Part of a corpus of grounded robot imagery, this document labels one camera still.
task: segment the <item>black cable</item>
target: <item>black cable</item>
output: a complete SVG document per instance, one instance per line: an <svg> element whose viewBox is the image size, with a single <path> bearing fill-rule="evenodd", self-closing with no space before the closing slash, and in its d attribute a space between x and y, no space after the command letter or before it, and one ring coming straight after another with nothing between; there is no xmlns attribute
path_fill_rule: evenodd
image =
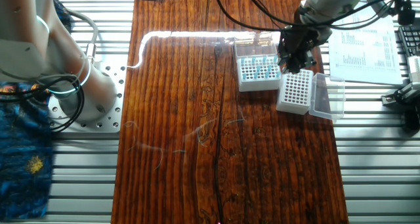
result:
<svg viewBox="0 0 420 224"><path fill-rule="evenodd" d="M70 79L68 81L73 85L74 89L77 91L77 108L76 108L76 111L73 113L73 115L69 118L69 120L66 121L66 123L63 123L62 125L51 128L52 131L61 128L60 130L55 131L55 133L60 133L63 130L69 128L69 126L71 126L76 121L76 119L78 119L85 105L85 93L83 91L83 88L80 86L80 81L74 82L74 80L70 80Z"/></svg>
<svg viewBox="0 0 420 224"><path fill-rule="evenodd" d="M38 91L43 92L44 90L48 89L49 87L53 86L54 84L64 81L66 77L70 77L70 76L63 76L60 77L56 80L51 81L50 83L47 83L45 85L41 85L39 87L37 87L36 89L32 89L29 91L20 91L20 92L13 92L13 93L6 93L6 92L0 92L0 95L5 95L5 96L17 96L17 95L25 95L25 94L30 94L30 93L36 93Z"/></svg>
<svg viewBox="0 0 420 224"><path fill-rule="evenodd" d="M264 3L261 1L261 0L257 0L263 7L264 7L264 9L266 10L266 11L268 11L268 8L264 5ZM271 22L273 23L273 25L275 25L275 26L277 26L278 28L279 28L279 30L281 30L282 29L282 27L280 27L274 20L273 20L273 18L270 18L270 20L271 20Z"/></svg>
<svg viewBox="0 0 420 224"><path fill-rule="evenodd" d="M357 8L357 9L353 9L353 10L351 10L351 11L349 11L349 12L347 12L346 14L343 14L343 15L341 15L341 16L339 16L339 17L337 17L337 18L332 18L331 20L327 20L327 21L324 21L324 22L318 22L318 23L312 23L312 24L299 24L299 23L293 23L293 22L288 22L288 21L286 21L286 20L283 20L283 19L281 19L281 18L278 18L277 16L274 16L273 14L271 14L269 11L266 11L265 9L264 9L264 7L263 6L261 6L259 3L258 3L258 1L257 0L251 0L263 13L265 13L267 16L269 16L269 17L271 17L272 19L274 19L274 20L277 20L278 22L280 22L280 23L282 23L282 24L287 24L287 25L292 25L292 26L301 26L301 27L317 27L317 26L330 26L330 25L332 25L332 23L334 23L335 21L338 21L338 20L341 20L341 19L344 19L344 18L346 18L346 17L348 17L348 16L350 16L350 15L352 15L352 14L354 14L354 13L356 13L356 12L359 12L359 11L361 11L361 10L363 10L363 9L365 9L365 8L368 8L368 7L370 7L370 6L372 6L372 5L374 5L374 4L376 4L376 3L379 3L379 2L381 2L381 1L385 1L385 0L374 0L374 1L372 1L372 2L369 2L369 3L367 3L367 4L365 4L365 5L363 5L363 6L361 6L361 7L359 7L359 8Z"/></svg>
<svg viewBox="0 0 420 224"><path fill-rule="evenodd" d="M381 13L381 11L384 11L386 8L391 7L392 4L394 4L394 2L389 1L385 6L381 7L375 15L373 15L371 18L368 18L366 20L361 20L361 21L346 23L346 24L334 24L333 26L334 27L348 26L348 25L353 25L353 24L361 24L361 23L373 20L376 16L379 16L379 14L383 14L383 13Z"/></svg>
<svg viewBox="0 0 420 224"><path fill-rule="evenodd" d="M256 27L256 26L250 26L248 24L244 24L242 22L240 22L239 20L236 20L235 18L233 18L232 16L230 16L230 14L226 11L226 9L223 7L221 0L216 0L217 4L219 5L220 9L222 10L223 14L228 17L231 21L233 21L233 23L238 24L242 27L245 28L250 28L252 30L260 30L260 31L272 31L272 32L277 32L277 31L282 31L279 29L274 29L274 28L262 28L262 27Z"/></svg>
<svg viewBox="0 0 420 224"><path fill-rule="evenodd" d="M78 99L78 104L77 104L77 108L76 108L75 113L73 114L73 116L71 116L71 118L66 123L63 123L62 125L59 125L55 128L52 128L51 130L56 130L56 129L62 128L59 131L55 131L55 133L60 133L63 130L69 128L69 126L71 126L78 119L81 112L83 111L83 107L85 106L85 93L83 92L82 87L77 92L77 99Z"/></svg>
<svg viewBox="0 0 420 224"><path fill-rule="evenodd" d="M28 99L34 98L35 96L37 96L38 94L44 92L44 90L46 90L47 87L50 87L52 85L54 85L55 83L58 83L60 81L68 81L70 82L74 89L77 91L77 99L78 99L78 103L77 103L77 108L75 113L72 115L72 117L70 117L70 119L66 122L63 123L62 125L59 125L57 127L51 128L51 130L57 130L60 129L59 131L57 131L57 133L69 128L69 126L71 126L76 119L78 119L78 117L80 116L83 107L85 105L85 94L83 92L83 88L81 88L80 86L80 81L74 81L74 78L72 76L63 76L61 78L58 78L46 85L43 85L41 87L38 87L36 89L32 89L30 91L17 91L17 92L13 92L13 93L4 93L4 92L0 92L0 95L5 95L5 96L17 96L17 99L0 99L0 102L4 102L4 103L9 103L9 102L20 102L20 101L26 101Z"/></svg>

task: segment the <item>white tip rack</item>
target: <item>white tip rack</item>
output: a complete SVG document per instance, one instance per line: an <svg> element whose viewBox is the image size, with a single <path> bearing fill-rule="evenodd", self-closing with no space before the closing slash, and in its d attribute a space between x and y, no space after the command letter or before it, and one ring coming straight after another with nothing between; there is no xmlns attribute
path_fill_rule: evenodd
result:
<svg viewBox="0 0 420 224"><path fill-rule="evenodd" d="M277 56L251 56L236 59L239 91L277 90L281 72Z"/></svg>
<svg viewBox="0 0 420 224"><path fill-rule="evenodd" d="M298 74L284 74L280 83L277 110L306 114L310 106L313 76L312 70L301 70Z"/></svg>

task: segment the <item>clear plastic lid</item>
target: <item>clear plastic lid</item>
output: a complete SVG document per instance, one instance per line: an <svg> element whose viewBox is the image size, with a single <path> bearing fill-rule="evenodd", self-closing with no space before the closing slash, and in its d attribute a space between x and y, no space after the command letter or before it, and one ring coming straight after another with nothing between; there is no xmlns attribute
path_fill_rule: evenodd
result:
<svg viewBox="0 0 420 224"><path fill-rule="evenodd" d="M234 50L236 59L247 56L277 55L276 43L270 32L237 34Z"/></svg>
<svg viewBox="0 0 420 224"><path fill-rule="evenodd" d="M344 79L317 73L312 78L309 114L330 120L344 116Z"/></svg>

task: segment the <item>metal mounting plate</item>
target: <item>metal mounting plate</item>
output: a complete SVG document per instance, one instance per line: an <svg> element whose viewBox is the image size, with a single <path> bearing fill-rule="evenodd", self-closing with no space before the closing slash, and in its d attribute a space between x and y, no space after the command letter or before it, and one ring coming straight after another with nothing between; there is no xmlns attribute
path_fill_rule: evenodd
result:
<svg viewBox="0 0 420 224"><path fill-rule="evenodd" d="M107 73L114 81L117 88L117 100L112 109L102 118L91 122L74 122L69 128L61 133L117 133L121 128L121 117L123 112L123 99L125 88L125 76L127 68L125 66L109 65L106 62L95 62L94 64L100 71ZM66 122L67 115L62 111L58 99L51 97L49 102L49 117L51 126L55 127Z"/></svg>

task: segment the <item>wooden table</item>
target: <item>wooden table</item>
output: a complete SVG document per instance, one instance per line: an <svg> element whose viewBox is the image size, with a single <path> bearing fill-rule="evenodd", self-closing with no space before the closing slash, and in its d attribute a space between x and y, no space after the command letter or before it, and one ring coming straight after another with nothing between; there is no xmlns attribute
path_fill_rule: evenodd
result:
<svg viewBox="0 0 420 224"><path fill-rule="evenodd" d="M263 1L288 20L300 2ZM273 27L250 0L222 2ZM159 30L185 36L148 39ZM348 223L332 122L277 112L277 91L239 93L232 46L187 34L232 30L248 31L216 0L135 1L142 64L127 73L112 223Z"/></svg>

